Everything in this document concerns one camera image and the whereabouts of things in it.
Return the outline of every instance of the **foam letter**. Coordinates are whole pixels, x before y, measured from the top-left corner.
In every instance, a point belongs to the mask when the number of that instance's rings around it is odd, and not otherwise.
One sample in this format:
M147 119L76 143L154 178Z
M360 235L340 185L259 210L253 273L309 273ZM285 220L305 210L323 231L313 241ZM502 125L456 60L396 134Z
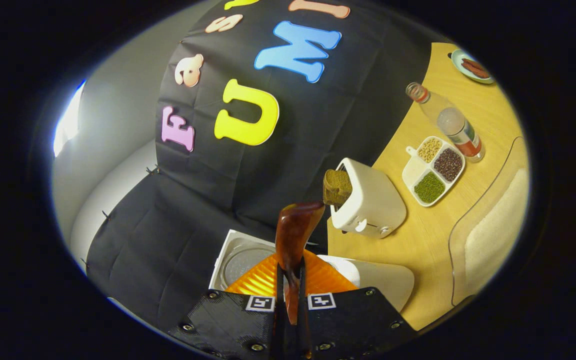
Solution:
M231 79L223 89L223 102L230 103L237 99L259 105L261 117L256 123L249 123L234 118L222 109L214 123L214 136L231 138L243 144L256 146L267 141L273 134L279 120L279 103L272 94L260 89L249 88Z
M172 106L164 107L161 121L161 139L164 142L174 141L192 152L195 148L195 128L188 126L187 129L182 129L181 127L186 124L186 120L181 116L172 115L172 112Z
M322 4L321 2L294 0L288 5L288 10L294 12L295 10L313 10L316 12L327 13L335 18L343 19L350 14L350 7L343 5L330 5Z
M204 57L197 54L194 57L184 57L179 60L174 68L174 81L182 85L192 88L199 82L199 68L204 64Z
M324 64L316 61L306 63L297 59L326 59L328 54L311 43L318 43L327 50L334 49L341 39L341 32L326 31L294 25L290 21L277 23L272 32L290 45L269 47L261 50L254 59L254 68L267 66L282 68L306 76L309 83L316 83L324 72Z
M208 34L214 33L217 30L219 30L219 32L225 32L226 30L234 28L235 25L237 25L237 23L240 22L243 18L244 15L242 14L234 14L233 16L228 17L222 16L217 20L211 22L210 25L206 27L206 32Z
M243 7L245 5L250 5L258 2L259 0L233 0L226 2L226 5L223 6L224 10L228 10L232 7Z

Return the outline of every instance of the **black cloth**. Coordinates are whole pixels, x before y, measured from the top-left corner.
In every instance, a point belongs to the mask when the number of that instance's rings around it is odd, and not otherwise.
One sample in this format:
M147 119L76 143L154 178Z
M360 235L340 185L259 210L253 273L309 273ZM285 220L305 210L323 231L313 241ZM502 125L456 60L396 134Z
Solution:
M167 330L208 288L228 230L274 241L279 211L322 199L323 175L345 157L369 166L397 130L412 101L409 82L422 82L432 42L445 38L361 0L344 1L347 18L288 11L290 0L259 1L224 10L222 1L195 23L165 70L155 119L160 173L140 182L110 213L90 246L87 275L106 296ZM244 17L231 30L206 33L222 16ZM281 68L254 69L259 51L287 43L273 34L288 20L336 30L342 38L316 83ZM199 83L178 85L179 60L202 54ZM214 135L221 109L256 122L258 106L225 104L230 79L274 95L279 121L263 144L249 146ZM194 151L162 141L162 110L174 107L195 129ZM327 253L324 214L309 250Z

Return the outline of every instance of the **bottle cap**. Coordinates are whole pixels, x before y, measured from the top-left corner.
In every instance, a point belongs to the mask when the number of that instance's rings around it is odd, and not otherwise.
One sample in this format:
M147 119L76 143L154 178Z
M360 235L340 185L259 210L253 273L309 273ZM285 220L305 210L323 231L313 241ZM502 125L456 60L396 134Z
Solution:
M428 98L428 89L418 82L410 82L406 86L406 95L418 103L423 103Z

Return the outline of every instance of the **bottle label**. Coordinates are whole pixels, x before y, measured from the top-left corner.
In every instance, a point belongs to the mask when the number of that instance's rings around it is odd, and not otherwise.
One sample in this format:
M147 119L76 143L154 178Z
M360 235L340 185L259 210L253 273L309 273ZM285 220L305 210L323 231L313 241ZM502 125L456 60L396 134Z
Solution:
M466 157L474 157L482 150L480 137L475 133L475 129L473 129L473 126L471 126L468 120L466 120L466 124L460 132L448 136L448 139L450 139L450 141L457 146L457 149Z

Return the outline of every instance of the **blue letter m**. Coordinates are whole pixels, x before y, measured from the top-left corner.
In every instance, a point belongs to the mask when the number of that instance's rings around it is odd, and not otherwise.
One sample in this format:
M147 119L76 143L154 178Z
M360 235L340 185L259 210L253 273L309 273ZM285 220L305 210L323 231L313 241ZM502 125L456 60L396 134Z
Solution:
M261 50L254 59L254 68L261 70L267 66L282 68L306 76L309 83L316 83L322 77L324 64L316 61L306 63L297 59L326 59L328 54L312 43L320 44L327 50L334 49L341 39L341 32L326 31L295 25L290 21L277 23L272 32L290 45L269 47Z

